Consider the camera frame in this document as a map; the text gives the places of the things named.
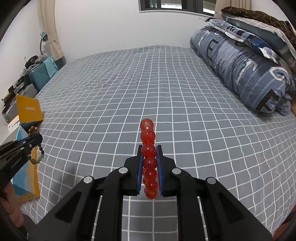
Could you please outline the person's left hand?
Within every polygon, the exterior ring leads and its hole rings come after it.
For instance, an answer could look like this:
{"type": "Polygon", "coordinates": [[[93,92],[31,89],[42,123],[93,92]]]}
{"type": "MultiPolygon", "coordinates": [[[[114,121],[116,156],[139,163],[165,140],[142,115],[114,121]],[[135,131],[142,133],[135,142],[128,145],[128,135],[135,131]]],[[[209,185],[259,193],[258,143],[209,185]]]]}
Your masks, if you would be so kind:
{"type": "Polygon", "coordinates": [[[1,198],[1,203],[16,227],[21,227],[24,222],[23,213],[11,182],[6,185],[4,192],[6,193],[6,199],[1,198]]]}

